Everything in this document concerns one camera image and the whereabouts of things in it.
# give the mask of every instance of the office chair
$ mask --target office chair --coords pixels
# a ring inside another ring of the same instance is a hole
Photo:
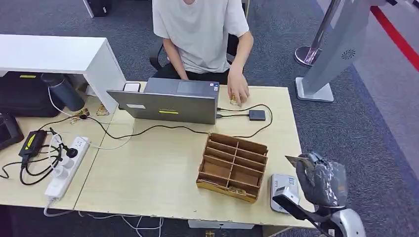
[[[250,0],[246,0],[242,3],[243,11],[245,12],[246,19],[249,13],[249,2]],[[232,57],[236,56],[237,46],[239,45],[239,38],[235,35],[228,34],[228,43],[227,43],[227,54],[231,55]],[[151,65],[158,71],[162,68],[159,63],[159,55],[163,49],[163,42],[159,40],[151,49],[150,51],[150,63]]]

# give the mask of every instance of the black bag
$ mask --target black bag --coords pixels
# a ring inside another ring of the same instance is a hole
[[[60,112],[53,107],[42,73],[8,72],[0,77],[0,113],[16,117],[52,118]],[[63,109],[64,104],[53,93],[52,101]]]

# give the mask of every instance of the cardboard organizer compartment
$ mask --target cardboard organizer compartment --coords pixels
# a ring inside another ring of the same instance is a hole
[[[250,202],[257,200],[266,168],[265,145],[227,135],[208,135],[197,185]]]

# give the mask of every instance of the white cable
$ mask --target white cable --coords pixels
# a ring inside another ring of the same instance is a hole
[[[82,215],[82,212],[78,211],[78,213],[79,213],[79,216],[85,217],[84,215]],[[159,237],[160,237],[161,234],[162,234],[162,226],[163,226],[163,223],[164,223],[164,218],[160,217],[159,226],[158,227],[144,228],[144,227],[138,227],[140,225],[141,219],[143,218],[143,216],[140,216],[140,215],[121,215],[121,214],[114,214],[114,215],[103,216],[103,217],[96,217],[96,216],[93,216],[91,214],[87,214],[87,215],[90,216],[90,217],[92,217],[93,219],[99,219],[99,220],[107,219],[107,218],[111,218],[111,217],[115,217],[115,216],[120,216],[120,217],[122,217],[122,219],[131,228],[133,228],[137,232],[137,234],[138,234],[139,237],[142,237],[142,235],[140,234],[139,230],[157,230],[157,229],[159,230]],[[128,222],[125,219],[126,217],[140,217],[140,219],[138,220],[136,227],[134,227],[130,222]]]
[[[132,134],[134,134],[134,127],[132,126],[132,127],[131,127],[131,129],[132,129]],[[129,140],[131,139],[131,137],[132,137],[132,136],[129,136],[129,137],[128,137],[128,139],[127,139],[126,141],[124,141],[124,143],[120,144],[120,145],[119,145],[119,146],[117,146],[117,147],[107,148],[107,147],[100,147],[100,146],[98,146],[98,145],[95,145],[95,144],[93,144],[93,143],[89,142],[88,140],[84,139],[84,138],[83,138],[83,136],[78,135],[78,134],[73,133],[73,132],[59,132],[59,131],[55,131],[55,132],[56,132],[57,134],[60,134],[60,133],[72,133],[72,134],[75,134],[76,136],[78,136],[78,137],[80,137],[81,139],[83,139],[85,142],[89,143],[91,146],[93,146],[93,147],[95,147],[95,148],[97,148],[97,149],[102,149],[102,150],[115,150],[115,149],[118,149],[118,148],[122,147],[123,145],[125,145],[126,143],[128,143],[128,141],[129,141]]]
[[[51,102],[51,104],[52,104],[52,106],[53,106],[54,108],[56,108],[58,111],[62,112],[63,114],[68,115],[69,117],[73,116],[73,115],[71,115],[71,114],[68,114],[68,113],[66,113],[66,112],[62,111],[61,109],[59,109],[59,108],[58,108],[58,107],[54,104],[54,102],[52,101],[52,98],[51,98],[51,91],[50,91],[49,87],[48,87],[48,96],[49,96],[49,100],[50,100],[50,102]],[[94,121],[91,121],[91,120],[81,119],[81,118],[79,118],[79,117],[74,117],[74,118],[75,118],[75,119],[79,119],[79,120],[83,120],[83,121],[90,121],[90,122],[94,122]],[[115,121],[118,121],[118,119],[117,119],[117,120],[111,120],[111,121],[109,121],[109,122],[99,121],[99,123],[113,123],[113,122],[115,122]]]
[[[49,200],[48,200],[48,204],[45,206],[45,208],[43,209],[43,214],[45,215],[45,216],[47,216],[47,217],[56,217],[56,216],[62,216],[62,215],[65,215],[65,214],[68,214],[68,213],[70,213],[70,212],[73,212],[72,210],[69,210],[69,211],[63,211],[63,212],[60,212],[60,213],[56,213],[56,214],[48,214],[46,211],[48,210],[48,208],[51,206],[51,204],[52,203],[54,203],[55,201],[57,200],[57,198],[50,198]]]
[[[54,108],[56,108],[58,111],[62,112],[63,114],[68,115],[69,117],[71,117],[71,116],[72,116],[71,114],[68,114],[68,113],[66,113],[66,112],[62,111],[61,109],[59,109],[59,108],[58,108],[58,107],[54,104],[54,102],[52,101],[51,91],[50,91],[49,87],[48,87],[48,96],[49,96],[49,100],[50,100],[50,102],[51,102],[51,104],[52,104],[52,106],[53,106]],[[79,118],[79,117],[74,117],[74,118],[77,118],[77,119],[79,119],[79,120],[83,120],[83,121],[95,122],[95,121],[93,121],[93,120],[85,120],[85,119],[81,119],[81,118]],[[110,122],[102,122],[102,121],[98,121],[98,122],[99,122],[99,123],[108,123],[108,124],[110,124],[110,123],[115,122],[115,121],[118,121],[118,119],[117,119],[117,120],[111,120]],[[132,135],[133,135],[133,134],[134,134],[134,125],[132,125],[131,129],[132,129]],[[131,139],[131,137],[132,137],[132,136],[129,136],[129,138],[128,138],[128,139],[127,139],[124,143],[122,143],[121,145],[119,145],[119,146],[117,146],[117,147],[113,147],[113,148],[104,148],[104,147],[101,147],[101,146],[98,146],[98,145],[92,144],[91,142],[89,142],[89,141],[85,140],[85,139],[84,139],[82,136],[80,136],[80,135],[77,135],[77,136],[81,137],[81,138],[82,138],[85,142],[89,143],[91,146],[93,146],[93,147],[95,147],[95,148],[98,148],[98,149],[102,149],[102,150],[115,150],[115,149],[118,149],[118,148],[122,147],[123,145],[125,145],[126,143],[128,143],[128,141],[129,141],[129,140]]]
[[[54,139],[58,144],[63,142],[61,139],[60,139],[60,141],[58,141],[57,136],[59,136],[59,135],[60,135],[59,133],[54,134],[51,137],[51,140],[49,141],[49,146],[48,146],[48,160],[50,161],[49,166],[51,166],[51,169],[53,169],[53,170],[55,170],[55,167],[54,167],[54,164],[53,164],[54,161],[51,161],[51,146],[52,146],[52,142],[54,141]]]

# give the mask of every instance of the laptop lid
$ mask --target laptop lid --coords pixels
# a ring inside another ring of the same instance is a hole
[[[107,90],[134,118],[215,124],[213,97]]]

